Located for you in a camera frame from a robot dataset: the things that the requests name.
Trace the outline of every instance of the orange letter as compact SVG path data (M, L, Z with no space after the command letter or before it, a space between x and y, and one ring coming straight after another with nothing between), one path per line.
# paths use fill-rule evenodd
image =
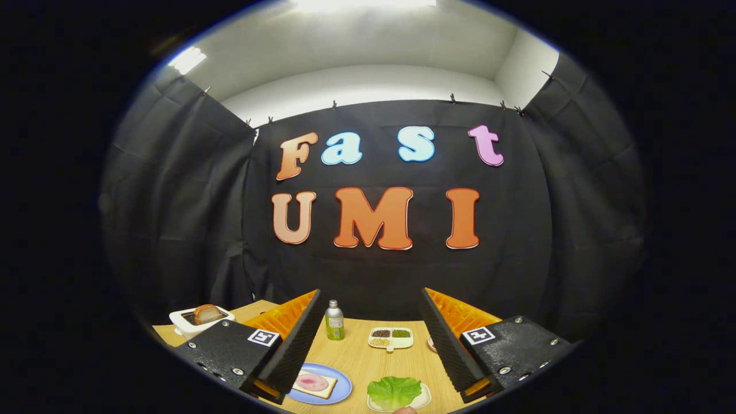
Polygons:
M289 230L286 224L286 206L291 201L289 194L274 194L271 201L274 203L274 233L284 243L298 245L309 237L309 229L312 223L312 202L317 198L313 192L300 192L297 194L299 202L299 228L296 231Z
M307 161L309 156L309 146L304 144L315 145L317 142L317 134L308 133L307 135L298 136L289 139L281 144L283 155L281 156L281 171L276 174L277 180L285 180L286 178L296 177L302 171L297 165L297 159L302 163Z
M414 196L405 187L392 187L383 193L378 207L373 211L360 189L339 189L335 197L342 204L340 215L340 234L335 238L335 246L354 248L358 239L353 236L353 223L363 239L363 244L371 247L383 226L383 237L378 246L387 250L408 250L412 243L406 230L406 210L409 200Z
M451 249L471 249L478 245L475 235L475 202L481 198L476 190L451 189L447 198L453 202L453 233L445 243Z

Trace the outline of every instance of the blue letter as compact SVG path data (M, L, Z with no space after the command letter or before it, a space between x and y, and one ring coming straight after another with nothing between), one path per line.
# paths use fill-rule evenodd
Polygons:
M434 155L434 133L427 127L406 127L397 138L405 147L399 148L399 156L406 162L427 161Z
M322 153L322 162L327 165L337 163L355 164L363 154L360 151L361 137L356 133L339 133L327 140L328 148Z

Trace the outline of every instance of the lettuce leaf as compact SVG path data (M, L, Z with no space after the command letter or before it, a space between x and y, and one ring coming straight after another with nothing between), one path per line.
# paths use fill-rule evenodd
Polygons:
M368 396L386 411L404 408L422 393L422 382L414 378L385 376L368 384Z

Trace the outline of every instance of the ceiling light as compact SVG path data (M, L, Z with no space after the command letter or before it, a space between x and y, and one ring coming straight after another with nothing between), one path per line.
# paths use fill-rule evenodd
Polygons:
M181 74L186 74L193 67L199 65L207 56L201 53L198 47L190 47L179 53L170 63Z
M293 0L301 9L337 10L349 7L418 7L437 6L437 0Z

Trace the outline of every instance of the blue plate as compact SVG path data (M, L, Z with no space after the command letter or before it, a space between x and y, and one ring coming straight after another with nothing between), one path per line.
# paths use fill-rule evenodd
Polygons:
M347 396L349 396L350 393L352 393L353 391L353 383L350 382L345 374L336 370L335 368L305 362L304 365L302 365L302 369L304 371L315 373L317 375L331 376L333 378L337 378L337 382L335 383L335 387L334 389L332 389L332 394L330 394L330 398L328 399L321 399L320 397L311 396L292 388L291 392L286 395L293 400L303 402L305 404L315 405L335 404L336 402L340 402L346 399Z

